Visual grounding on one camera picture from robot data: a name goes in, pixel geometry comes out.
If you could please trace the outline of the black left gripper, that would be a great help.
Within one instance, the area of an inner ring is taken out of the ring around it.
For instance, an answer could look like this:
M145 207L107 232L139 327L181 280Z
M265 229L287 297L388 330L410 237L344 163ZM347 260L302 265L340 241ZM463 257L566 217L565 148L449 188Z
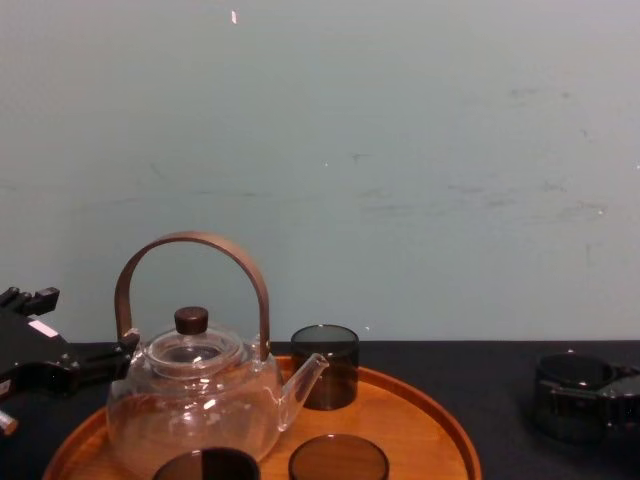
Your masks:
M55 310L60 291L10 287L1 293L1 399L44 390L73 394L123 379L140 343L136 329L115 342L68 343L39 320Z

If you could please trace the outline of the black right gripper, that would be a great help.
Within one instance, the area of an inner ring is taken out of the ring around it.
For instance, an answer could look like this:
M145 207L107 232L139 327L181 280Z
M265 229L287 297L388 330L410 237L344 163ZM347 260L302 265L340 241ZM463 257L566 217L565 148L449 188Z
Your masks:
M621 431L639 429L639 383L616 382L639 375L634 366L606 365L602 370L598 386L608 386L600 390L552 387L550 395L559 402L606 403L606 425Z

